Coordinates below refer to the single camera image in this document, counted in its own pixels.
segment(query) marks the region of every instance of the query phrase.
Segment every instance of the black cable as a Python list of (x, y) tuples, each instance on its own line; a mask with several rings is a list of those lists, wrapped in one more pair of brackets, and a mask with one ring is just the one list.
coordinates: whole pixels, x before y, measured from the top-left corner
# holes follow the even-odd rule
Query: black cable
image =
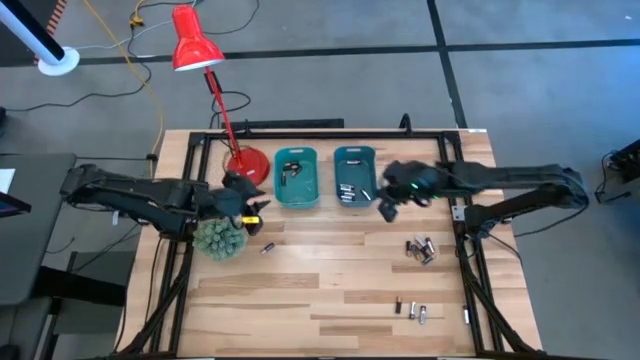
[(569, 221), (569, 220), (573, 219), (574, 217), (582, 214), (585, 210), (587, 210), (588, 207), (589, 207), (589, 204), (586, 204), (585, 206), (582, 207), (582, 209), (580, 209), (580, 210), (576, 211), (575, 213), (573, 213), (573, 214), (571, 214), (571, 215), (569, 215), (569, 216), (567, 216), (565, 218), (562, 218), (562, 219), (560, 219), (560, 220), (558, 220), (558, 221), (556, 221), (554, 223), (551, 223), (551, 224), (549, 224), (549, 225), (547, 225), (545, 227), (542, 227), (542, 228), (540, 228), (538, 230), (532, 230), (532, 231), (523, 232), (521, 234), (513, 235), (513, 237), (522, 237), (522, 236), (527, 236), (527, 235), (533, 235), (533, 234), (537, 234), (537, 233), (549, 230), (549, 229), (551, 229), (552, 227), (554, 227), (556, 225), (560, 225), (563, 222)]
[(118, 335), (118, 340), (116, 341), (116, 345), (113, 347), (113, 353), (118, 352), (118, 347), (120, 347), (120, 342), (122, 341), (122, 335), (124, 334), (124, 327), (127, 323), (127, 292), (124, 293), (124, 305), (122, 306), (122, 324), (120, 325), (120, 335)]
[[(131, 39), (129, 41), (129, 44), (127, 44), (127, 49), (129, 49), (129, 46), (131, 45), (131, 42), (133, 41), (133, 39)], [(147, 69), (148, 75), (147, 78), (145, 79), (146, 83), (149, 83), (149, 81), (151, 80), (151, 69), (149, 69), (149, 67), (147, 67), (146, 65), (144, 65), (142, 62), (140, 62), (140, 65), (142, 65), (145, 69)], [(142, 91), (142, 89), (144, 89), (144, 84), (140, 84), (140, 86), (133, 91), (128, 91), (128, 92), (123, 92), (123, 93), (119, 93), (119, 94), (101, 94), (101, 93), (89, 93), (81, 98), (79, 98), (78, 100), (71, 102), (69, 104), (57, 104), (57, 103), (44, 103), (44, 104), (40, 104), (40, 105), (36, 105), (36, 106), (32, 106), (29, 108), (24, 108), (24, 109), (7, 109), (7, 111), (13, 111), (13, 112), (28, 112), (28, 111), (33, 111), (36, 109), (40, 109), (43, 107), (47, 107), (47, 106), (53, 106), (53, 107), (65, 107), (65, 108), (70, 108), (76, 104), (78, 104), (79, 102), (88, 99), (90, 97), (103, 97), (103, 98), (118, 98), (118, 97), (123, 97), (123, 96), (129, 96), (129, 95), (135, 95), (137, 93), (139, 93), (140, 91)]]
[(518, 258), (518, 260), (520, 260), (520, 263), (522, 264), (522, 257), (520, 257), (520, 253), (518, 252), (518, 250), (514, 249), (513, 246), (507, 244), (506, 242), (504, 242), (503, 240), (498, 239), (498, 237), (496, 237), (493, 234), (489, 234), (489, 237), (493, 238), (493, 240), (499, 242), (500, 244), (502, 244), (504, 247), (508, 248), (509, 250), (511, 250), (511, 252)]
[(91, 263), (93, 263), (94, 261), (98, 260), (99, 258), (101, 258), (104, 254), (108, 253), (111, 249), (113, 249), (116, 245), (123, 243), (131, 238), (134, 238), (138, 235), (140, 235), (140, 233), (135, 233), (132, 235), (131, 232), (137, 227), (139, 226), (138, 224), (135, 224), (131, 227), (131, 229), (129, 229), (129, 231), (127, 231), (124, 235), (122, 235), (122, 237), (118, 240), (116, 240), (115, 242), (105, 246), (102, 250), (100, 250), (98, 252), (98, 254), (96, 254), (96, 256), (94, 256), (93, 258), (91, 258), (91, 260), (87, 261), (86, 263), (80, 265), (79, 267), (71, 270), (72, 274), (77, 274), (78, 272), (80, 272), (82, 269), (86, 268), (87, 266), (89, 266)]
[(69, 242), (67, 243), (67, 245), (63, 246), (62, 249), (60, 250), (56, 250), (56, 251), (46, 251), (47, 254), (49, 255), (54, 255), (54, 254), (60, 254), (61, 252), (67, 250), (69, 248), (69, 246), (71, 246), (71, 244), (73, 244), (73, 242), (76, 241), (76, 237), (72, 237), (71, 240), (69, 240)]
[(618, 151), (612, 150), (602, 156), (600, 159), (600, 166), (602, 167), (602, 182), (598, 184), (596, 190), (593, 192), (596, 200), (600, 203), (600, 197), (605, 194), (605, 187), (607, 186), (607, 181), (611, 180), (611, 178), (607, 178), (607, 169), (605, 165), (605, 161), (608, 157), (614, 155)]
[(127, 158), (127, 157), (103, 157), (103, 156), (76, 156), (78, 160), (121, 160), (121, 161), (149, 161), (147, 158)]
[[(238, 111), (241, 109), (246, 108), (247, 106), (249, 106), (249, 104), (251, 104), (251, 97), (245, 93), (243, 93), (242, 91), (220, 91), (220, 97), (222, 97), (225, 94), (233, 94), (233, 95), (240, 95), (242, 97), (244, 97), (246, 99), (246, 102), (240, 106), (231, 108), (231, 109), (226, 109), (227, 110), (227, 114), (234, 112), (234, 111)], [(213, 97), (213, 102), (211, 103), (211, 111), (213, 111), (213, 115), (211, 115), (211, 119), (209, 121), (209, 129), (213, 129), (213, 122), (216, 121), (216, 129), (220, 128), (220, 115), (222, 114), (221, 111), (216, 110), (216, 103), (217, 103), (217, 99), (215, 98), (215, 96)]]
[[(194, 7), (200, 5), (204, 0), (197, 0), (196, 3), (193, 5)], [(168, 2), (168, 1), (163, 1), (163, 2), (157, 2), (157, 3), (153, 3), (153, 4), (142, 4), (140, 5), (140, 7), (138, 7), (138, 13), (140, 13), (140, 10), (144, 9), (144, 8), (150, 8), (150, 7), (154, 7), (154, 6), (159, 6), (159, 5), (191, 5), (193, 4), (193, 1), (185, 1), (185, 2)], [(131, 13), (131, 15), (129, 15), (129, 19), (133, 19), (133, 15), (135, 15), (135, 11)]]
[(156, 262), (158, 261), (158, 254), (160, 252), (160, 244), (162, 243), (162, 238), (158, 237), (158, 244), (156, 244), (156, 252), (153, 255), (153, 263), (151, 263), (151, 280), (149, 280), (149, 297), (147, 299), (147, 310), (144, 312), (144, 322), (146, 323), (149, 318), (149, 308), (151, 307), (151, 294), (153, 293), (153, 275), (156, 270)]
[(256, 8), (253, 10), (253, 13), (251, 14), (251, 17), (249, 17), (249, 20), (247, 20), (247, 22), (242, 25), (241, 27), (237, 28), (237, 29), (233, 29), (233, 30), (229, 30), (229, 31), (220, 31), (220, 32), (215, 32), (215, 31), (204, 31), (205, 34), (207, 35), (226, 35), (226, 34), (231, 34), (234, 32), (238, 32), (244, 28), (246, 28), (247, 26), (249, 26), (249, 24), (251, 24), (251, 22), (253, 21), (253, 18), (256, 16), (256, 13), (258, 12), (258, 9), (260, 9), (260, 0), (256, 0)]

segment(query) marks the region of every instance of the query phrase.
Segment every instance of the wooden tabletop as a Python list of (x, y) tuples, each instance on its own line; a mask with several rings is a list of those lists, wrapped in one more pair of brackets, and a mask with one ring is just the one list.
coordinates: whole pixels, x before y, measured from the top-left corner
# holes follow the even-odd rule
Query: wooden tabletop
[[(156, 178), (182, 174), (189, 130), (167, 131)], [(466, 161), (495, 166), (486, 132), (460, 131)], [(243, 140), (271, 161), (289, 146), (318, 152), (320, 199), (312, 209), (283, 208), (275, 199), (261, 215), (265, 226), (236, 258), (219, 264), (196, 251), (193, 257), (179, 356), (355, 356), (472, 355), (465, 325), (464, 293), (455, 257), (451, 215), (446, 200), (430, 208), (399, 207), (387, 224), (376, 209), (342, 207), (335, 195), (333, 152), (339, 146), (376, 149), (378, 175), (393, 160), (439, 159), (433, 140)], [(227, 148), (215, 142), (207, 181), (221, 186)], [(194, 174), (198, 168), (194, 164)], [(273, 173), (260, 189), (273, 194)], [(474, 201), (492, 204), (501, 191), (485, 191)], [(509, 226), (493, 234), (515, 247)], [(438, 257), (427, 266), (405, 255), (405, 241), (430, 237)], [(157, 232), (143, 230), (131, 276), (121, 348), (144, 324)], [(265, 255), (268, 243), (276, 247)], [(491, 239), (484, 241), (495, 303), (521, 337), (540, 348), (527, 287), (518, 259)], [(163, 241), (155, 267), (152, 309), (157, 302), (167, 251)], [(402, 314), (394, 313), (403, 299)], [(408, 304), (427, 306), (427, 321), (408, 319)], [(486, 347), (491, 341), (481, 312)], [(166, 349), (173, 308), (164, 322)]]

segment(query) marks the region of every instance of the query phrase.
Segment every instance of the green plastic bin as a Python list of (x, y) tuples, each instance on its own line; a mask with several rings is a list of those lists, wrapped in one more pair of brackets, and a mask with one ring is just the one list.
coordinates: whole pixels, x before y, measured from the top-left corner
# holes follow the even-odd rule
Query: green plastic bin
[[(285, 163), (297, 161), (302, 170), (295, 176), (286, 171), (286, 185), (282, 186), (282, 168)], [(318, 154), (310, 147), (284, 148), (276, 153), (273, 162), (274, 191), (282, 206), (307, 209), (318, 202)]]
[[(360, 161), (359, 165), (349, 165), (347, 161)], [(369, 207), (375, 200), (376, 193), (376, 151), (370, 146), (343, 146), (333, 153), (336, 174), (336, 195), (340, 204), (345, 207)], [(352, 202), (340, 199), (340, 184), (355, 186), (356, 194)], [(371, 200), (362, 194), (362, 189), (369, 194)]]

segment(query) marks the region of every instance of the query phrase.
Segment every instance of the power cord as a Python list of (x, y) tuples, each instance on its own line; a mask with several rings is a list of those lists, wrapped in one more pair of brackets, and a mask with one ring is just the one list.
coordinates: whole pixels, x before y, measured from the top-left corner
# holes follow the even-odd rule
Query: power cord
[(116, 344), (113, 346), (112, 353), (115, 354), (118, 352), (118, 348), (120, 347), (120, 342), (122, 341), (122, 335), (124, 334), (124, 328), (127, 324), (127, 292), (124, 292), (124, 305), (122, 306), (122, 323), (120, 324), (120, 335), (118, 335), (118, 340), (116, 340)]
[(588, 207), (589, 207), (589, 204), (587, 203), (580, 210), (576, 211), (575, 213), (573, 213), (573, 214), (571, 214), (571, 215), (569, 215), (567, 217), (564, 217), (564, 218), (562, 218), (562, 219), (560, 219), (560, 220), (558, 220), (556, 222), (553, 222), (553, 223), (551, 223), (551, 224), (549, 224), (547, 226), (541, 227), (540, 229), (537, 229), (537, 230), (532, 230), (532, 231), (527, 231), (527, 232), (523, 232), (523, 233), (520, 233), (520, 234), (515, 234), (515, 235), (513, 235), (513, 237), (518, 238), (518, 237), (538, 234), (538, 233), (541, 233), (543, 231), (547, 231), (547, 230), (551, 229), (554, 226), (560, 225), (560, 224), (562, 224), (564, 222), (567, 222), (567, 221), (577, 217), (578, 215), (582, 214), (585, 210), (587, 210)]
[(155, 142), (153, 144), (153, 147), (151, 148), (151, 153), (149, 155), (147, 155), (147, 158), (149, 159), (149, 176), (152, 177), (153, 176), (153, 162), (157, 159), (156, 152), (158, 150), (158, 146), (160, 145), (160, 140), (162, 139), (162, 134), (164, 133), (164, 111), (162, 110), (162, 105), (160, 104), (160, 101), (158, 100), (155, 92), (151, 88), (151, 85), (149, 85), (149, 83), (147, 83), (147, 81), (145, 79), (143, 79), (142, 76), (138, 73), (136, 68), (133, 66), (133, 63), (129, 59), (129, 56), (127, 55), (127, 53), (122, 48), (122, 45), (118, 44), (118, 39), (113, 34), (113, 32), (111, 31), (109, 26), (107, 26), (107, 24), (104, 22), (104, 20), (100, 16), (100, 14), (98, 14), (96, 12), (96, 10), (93, 8), (93, 6), (89, 2), (89, 0), (83, 0), (83, 1), (84, 1), (84, 5), (87, 7), (89, 12), (91, 12), (91, 14), (98, 20), (100, 25), (102, 25), (102, 27), (104, 28), (105, 32), (109, 35), (111, 40), (113, 40), (114, 44), (118, 45), (118, 50), (120, 50), (120, 53), (122, 54), (122, 56), (124, 57), (125, 61), (127, 62), (127, 66), (129, 67), (129, 70), (131, 70), (131, 73), (136, 78), (138, 78), (138, 80), (140, 80), (140, 82), (142, 83), (144, 88), (149, 93), (149, 96), (151, 96), (151, 100), (153, 100), (153, 102), (156, 105), (156, 111), (158, 113), (158, 125), (159, 125), (159, 127), (158, 127), (158, 135), (156, 136), (156, 140), (155, 140)]
[(112, 242), (111, 244), (105, 246), (102, 250), (100, 250), (93, 258), (91, 258), (91, 260), (87, 261), (86, 263), (80, 265), (79, 267), (71, 270), (72, 274), (77, 274), (78, 272), (82, 271), (82, 269), (86, 268), (87, 266), (89, 266), (90, 264), (92, 264), (94, 261), (100, 259), (102, 256), (104, 256), (106, 253), (108, 253), (111, 249), (113, 249), (116, 245), (121, 244), (129, 239), (132, 239), (138, 235), (140, 235), (140, 233), (135, 233), (135, 234), (131, 234), (131, 232), (133, 230), (136, 229), (136, 227), (138, 227), (138, 224), (135, 224), (131, 227), (131, 229), (129, 229), (129, 231), (127, 231), (124, 235), (122, 235), (122, 237), (120, 237), (118, 240)]
[[(227, 109), (227, 114), (232, 113), (234, 111), (238, 111), (241, 109), (246, 108), (247, 106), (249, 106), (249, 104), (251, 104), (251, 97), (241, 91), (220, 91), (220, 96), (226, 95), (226, 94), (233, 94), (233, 95), (240, 95), (242, 97), (244, 97), (246, 99), (246, 102), (240, 106), (231, 108), (231, 109)], [(218, 107), (218, 109), (216, 109), (216, 104), (217, 104), (217, 100), (214, 96), (213, 98), (213, 102), (211, 103), (211, 111), (213, 111), (213, 114), (211, 115), (211, 119), (209, 120), (209, 129), (213, 129), (213, 123), (216, 122), (216, 129), (220, 128), (220, 115), (222, 114), (222, 112), (219, 110), (220, 107)]]
[[(153, 3), (153, 4), (143, 4), (138, 8), (138, 11), (144, 9), (144, 8), (150, 8), (150, 7), (154, 7), (154, 6), (160, 6), (160, 5), (171, 5), (171, 6), (176, 6), (176, 5), (188, 5), (188, 4), (193, 4), (193, 6), (197, 6), (199, 4), (201, 4), (204, 0), (196, 0), (196, 1), (185, 1), (185, 2), (179, 2), (179, 3), (172, 3), (172, 2), (158, 2), (158, 3)], [(249, 21), (247, 21), (247, 23), (245, 23), (244, 25), (242, 25), (239, 28), (236, 29), (232, 29), (229, 31), (223, 31), (223, 32), (205, 32), (206, 34), (209, 35), (224, 35), (224, 34), (231, 34), (240, 30), (245, 29), (247, 26), (249, 26), (249, 24), (253, 21), (253, 19), (255, 18), (255, 15), (258, 11), (258, 9), (260, 8), (260, 0), (256, 0), (256, 8), (254, 9), (253, 13), (251, 14), (251, 17), (249, 18)], [(142, 31), (140, 31), (138, 34), (136, 34), (133, 39), (136, 39), (138, 37), (140, 37), (141, 35), (143, 35), (144, 33), (156, 29), (160, 26), (163, 25), (168, 25), (168, 24), (172, 24), (173, 21), (169, 20), (169, 21), (165, 21), (163, 23), (159, 23), (156, 25), (153, 25), (149, 28), (146, 28)], [(114, 49), (128, 41), (131, 41), (132, 39), (125, 39), (125, 40), (121, 40), (121, 41), (117, 41), (116, 43), (112, 44), (112, 45), (87, 45), (87, 46), (78, 46), (78, 47), (74, 47), (76, 50), (83, 50), (83, 49), (105, 49), (105, 50), (109, 50), (109, 49)], [(146, 79), (146, 82), (148, 83), (151, 80), (151, 75), (149, 75)], [(61, 104), (61, 103), (43, 103), (43, 104), (39, 104), (39, 105), (35, 105), (35, 106), (31, 106), (28, 108), (21, 108), (21, 109), (12, 109), (12, 108), (6, 108), (6, 111), (9, 112), (29, 112), (29, 111), (33, 111), (33, 110), (37, 110), (37, 109), (41, 109), (44, 107), (48, 107), (48, 106), (52, 106), (52, 107), (64, 107), (64, 108), (69, 108), (72, 106), (77, 105), (79, 102), (86, 100), (90, 97), (102, 97), (102, 98), (118, 98), (118, 97), (123, 97), (123, 96), (129, 96), (129, 95), (135, 95), (137, 93), (139, 93), (140, 91), (142, 91), (142, 89), (144, 89), (144, 85), (141, 85), (139, 88), (137, 88), (136, 90), (133, 91), (128, 91), (128, 92), (123, 92), (123, 93), (118, 93), (118, 94), (102, 94), (102, 93), (89, 93), (87, 95), (84, 95), (82, 97), (80, 97), (79, 99), (68, 103), (68, 104)]]
[(612, 155), (615, 155), (617, 152), (618, 152), (617, 150), (611, 150), (608, 153), (604, 154), (602, 156), (602, 159), (600, 159), (600, 166), (602, 167), (602, 182), (598, 184), (598, 186), (596, 187), (596, 190), (593, 192), (593, 196), (595, 196), (598, 203), (601, 203), (600, 197), (606, 194), (605, 187), (607, 186), (607, 182), (613, 178), (613, 177), (611, 178), (607, 177), (607, 169), (606, 169), (607, 165), (605, 164), (605, 162), (607, 158), (611, 157)]
[(151, 263), (151, 279), (149, 280), (149, 297), (147, 298), (147, 310), (144, 312), (144, 322), (146, 323), (149, 318), (149, 309), (151, 308), (151, 295), (153, 294), (153, 278), (156, 271), (156, 262), (158, 261), (158, 254), (160, 253), (160, 244), (162, 238), (158, 237), (158, 243), (156, 244), (156, 251), (153, 255), (153, 263)]
[(258, 12), (259, 9), (260, 9), (260, 0), (256, 0), (256, 7), (253, 10), (253, 13), (251, 13), (251, 16), (249, 17), (249, 20), (247, 20), (247, 22), (244, 25), (242, 25), (241, 27), (239, 27), (237, 29), (228, 30), (228, 31), (220, 31), (220, 32), (204, 31), (204, 33), (207, 34), (207, 35), (226, 35), (226, 34), (232, 34), (234, 32), (238, 32), (240, 30), (243, 30), (244, 28), (249, 26), (249, 24), (251, 24), (251, 22), (253, 21), (253, 18), (256, 16), (256, 13)]
[(507, 249), (511, 250), (511, 252), (518, 258), (518, 260), (520, 260), (520, 264), (522, 264), (522, 257), (520, 256), (520, 253), (518, 252), (518, 250), (516, 250), (513, 246), (507, 244), (504, 240), (500, 240), (498, 237), (496, 237), (491, 233), (489, 233), (489, 237), (499, 242), (500, 244), (502, 244), (502, 246), (506, 247)]
[(147, 0), (138, 1), (136, 7), (133, 9), (134, 16), (133, 18), (129, 19), (129, 25), (131, 27), (144, 26), (144, 19), (140, 17), (140, 14), (138, 12), (140, 11), (140, 5), (142, 5), (142, 3), (145, 1)]
[(105, 156), (76, 156), (78, 160), (120, 160), (120, 161), (147, 161), (147, 158), (105, 157)]
[(56, 251), (49, 251), (47, 250), (46, 253), (49, 255), (55, 255), (55, 254), (60, 254), (61, 252), (67, 250), (69, 248), (69, 246), (71, 246), (71, 244), (73, 244), (73, 242), (76, 241), (76, 237), (72, 237), (71, 240), (69, 240), (69, 242), (67, 243), (67, 245), (63, 246), (60, 250), (56, 250)]

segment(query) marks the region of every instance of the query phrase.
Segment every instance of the white object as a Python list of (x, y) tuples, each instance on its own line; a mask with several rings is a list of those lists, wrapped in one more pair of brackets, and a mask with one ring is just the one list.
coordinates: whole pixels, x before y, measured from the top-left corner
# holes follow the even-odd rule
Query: white object
[(72, 48), (63, 48), (64, 57), (58, 60), (2, 2), (0, 2), (0, 21), (38, 56), (40, 59), (38, 61), (38, 69), (41, 73), (49, 76), (60, 76), (75, 69), (78, 65), (80, 54), (77, 51)]
[(57, 64), (49, 64), (40, 59), (38, 61), (38, 70), (47, 76), (61, 76), (71, 72), (80, 62), (80, 54), (74, 48), (64, 46), (64, 57)]
[(16, 169), (0, 169), (0, 192), (7, 194)]

